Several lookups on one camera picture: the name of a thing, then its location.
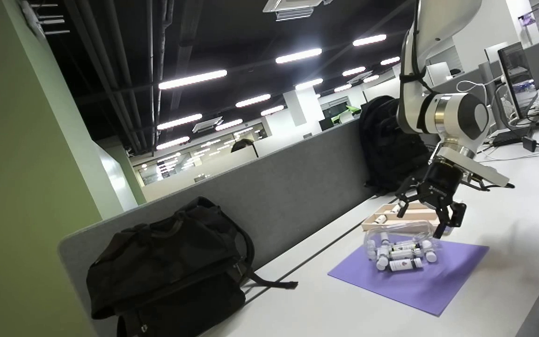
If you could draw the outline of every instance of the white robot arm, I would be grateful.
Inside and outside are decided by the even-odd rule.
[[[417,0],[415,20],[402,47],[398,124],[406,133],[438,134],[441,141],[423,180],[410,177],[396,193],[402,201],[398,216],[402,217],[408,203],[415,200],[436,209],[441,225],[435,237],[440,237],[446,226],[458,227],[462,222],[466,205],[453,201],[459,184],[471,186],[476,181],[480,188],[474,188],[478,190],[488,190],[483,181],[513,187],[494,168],[473,160],[494,123],[486,105],[469,93],[434,92],[423,81],[430,50],[462,30],[480,7],[481,0]],[[417,189],[416,196],[406,196],[410,188]]]

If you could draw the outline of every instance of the ceiling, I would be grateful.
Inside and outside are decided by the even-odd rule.
[[[413,20],[412,0],[333,0],[316,7],[311,17],[284,22],[262,11],[266,2],[33,0],[58,4],[41,7],[39,15],[66,18],[59,28],[70,32],[47,40],[90,136],[118,135],[134,155],[152,153],[165,141],[183,136],[193,141],[206,134],[193,135],[192,124],[154,132],[156,124],[195,113],[202,113],[203,120],[221,116],[250,121],[263,109],[283,104],[282,93],[302,81],[321,77],[324,82],[315,90],[328,92],[346,84],[344,70],[365,66],[381,73],[386,67],[380,61],[400,55]],[[387,39],[352,45],[377,34],[387,34]],[[275,62],[278,56],[318,47],[323,49],[320,56]],[[227,76],[221,79],[162,90],[158,112],[159,90],[151,83],[222,69]],[[261,94],[272,98],[243,108],[234,105]]]

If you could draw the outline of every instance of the table surface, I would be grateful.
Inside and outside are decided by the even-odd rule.
[[[539,132],[535,138],[539,141]],[[526,325],[539,324],[539,149],[518,159],[513,158],[530,155],[521,145],[486,153],[489,157],[480,154],[476,160],[507,175],[516,188],[459,188],[455,197],[467,204],[466,216],[462,228],[444,239],[488,245],[490,251],[440,317],[327,275],[361,245],[361,228],[346,232],[389,201],[379,198],[365,201],[259,270],[268,279],[290,271],[285,279],[299,281],[296,290],[250,292],[248,299],[257,296],[253,301],[204,335],[512,337],[520,329],[526,335],[532,328]]]

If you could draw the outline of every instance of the black backpack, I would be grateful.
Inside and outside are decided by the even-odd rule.
[[[396,121],[398,99],[379,96],[364,104],[359,136],[370,173],[365,185],[382,196],[398,190],[410,175],[423,177],[430,152],[418,134],[406,134]]]
[[[240,286],[294,289],[251,269],[251,238],[199,197],[173,216],[116,233],[88,269],[95,320],[118,316],[118,337],[195,337],[245,303]]]

